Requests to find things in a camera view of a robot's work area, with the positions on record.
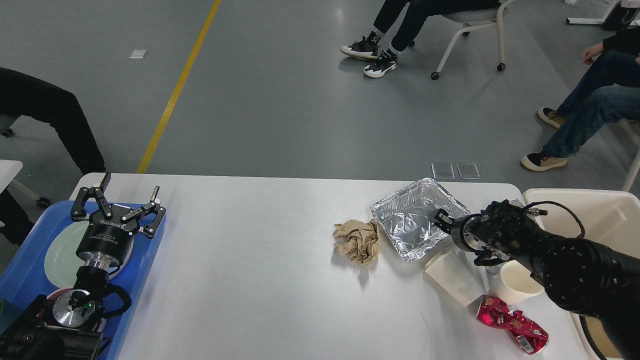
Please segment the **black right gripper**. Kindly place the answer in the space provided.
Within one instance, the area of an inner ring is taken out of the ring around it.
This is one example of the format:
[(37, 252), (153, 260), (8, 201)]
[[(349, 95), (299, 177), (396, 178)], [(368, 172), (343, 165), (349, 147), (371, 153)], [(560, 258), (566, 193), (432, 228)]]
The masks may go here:
[(485, 250), (483, 243), (471, 233), (471, 226), (477, 223), (482, 215), (469, 214), (459, 218), (452, 218), (443, 208), (432, 210), (429, 222), (444, 233), (450, 233), (454, 244), (462, 251), (480, 253)]

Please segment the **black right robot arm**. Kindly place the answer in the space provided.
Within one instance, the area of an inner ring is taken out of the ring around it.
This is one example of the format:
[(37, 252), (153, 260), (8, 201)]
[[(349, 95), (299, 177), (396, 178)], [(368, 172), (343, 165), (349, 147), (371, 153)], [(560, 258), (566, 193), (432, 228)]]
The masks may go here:
[(474, 264), (494, 266), (516, 261), (544, 287), (561, 309), (599, 319), (624, 360), (640, 357), (640, 262), (604, 244), (543, 230), (534, 217), (545, 215), (537, 203), (518, 206), (493, 201), (478, 213), (453, 218), (445, 209), (429, 221), (452, 236), (458, 248), (477, 255)]

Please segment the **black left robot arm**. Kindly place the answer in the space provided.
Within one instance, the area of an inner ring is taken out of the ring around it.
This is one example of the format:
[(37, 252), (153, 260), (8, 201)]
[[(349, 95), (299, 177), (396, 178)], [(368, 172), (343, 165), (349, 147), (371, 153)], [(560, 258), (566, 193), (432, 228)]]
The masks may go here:
[(114, 203), (111, 179), (51, 205), (1, 276), (3, 360), (114, 360), (163, 235), (167, 208)]

